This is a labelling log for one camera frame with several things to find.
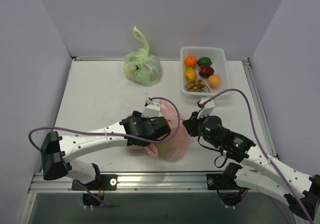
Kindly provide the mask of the pink plastic bag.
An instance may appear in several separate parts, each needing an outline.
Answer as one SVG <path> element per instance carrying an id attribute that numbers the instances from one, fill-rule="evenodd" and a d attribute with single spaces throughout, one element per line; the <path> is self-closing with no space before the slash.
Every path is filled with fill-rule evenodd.
<path id="1" fill-rule="evenodd" d="M 168 101 L 160 100 L 160 103 L 160 116 L 163 116 L 166 119 L 171 128 L 170 135 L 165 138 L 166 142 L 151 143 L 146 147 L 132 145 L 129 146 L 128 149 L 135 152 L 139 151 L 142 153 L 147 153 L 153 158 L 159 158 L 164 161 L 176 162 L 184 157 L 191 141 L 190 136 L 188 135 L 187 130 L 182 123 L 186 118 L 180 113 L 178 132 L 171 140 L 167 141 L 176 131 L 178 116 L 175 108 Z"/>

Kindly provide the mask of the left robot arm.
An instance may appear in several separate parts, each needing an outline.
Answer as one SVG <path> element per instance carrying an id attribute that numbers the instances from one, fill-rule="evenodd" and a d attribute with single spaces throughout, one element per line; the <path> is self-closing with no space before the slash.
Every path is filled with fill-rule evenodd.
<path id="1" fill-rule="evenodd" d="M 66 176 L 97 189 L 103 183 L 98 165 L 80 161 L 79 157 L 107 148 L 133 146 L 175 162 L 185 155 L 190 141 L 182 122 L 164 112 L 159 117 L 144 117 L 134 111 L 131 116 L 88 134 L 59 135 L 52 131 L 40 149 L 44 180 Z"/>

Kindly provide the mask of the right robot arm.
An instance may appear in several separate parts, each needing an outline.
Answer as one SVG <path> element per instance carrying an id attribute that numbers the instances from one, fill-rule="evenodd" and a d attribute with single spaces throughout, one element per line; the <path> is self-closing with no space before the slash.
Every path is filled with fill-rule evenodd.
<path id="1" fill-rule="evenodd" d="M 225 187 L 256 190 L 282 201 L 298 217 L 314 221 L 320 202 L 318 174 L 302 173 L 273 158 L 249 138 L 223 127 L 217 116 L 195 117 L 184 125 L 190 136 L 202 138 L 210 150 L 231 161 L 221 179 Z"/>

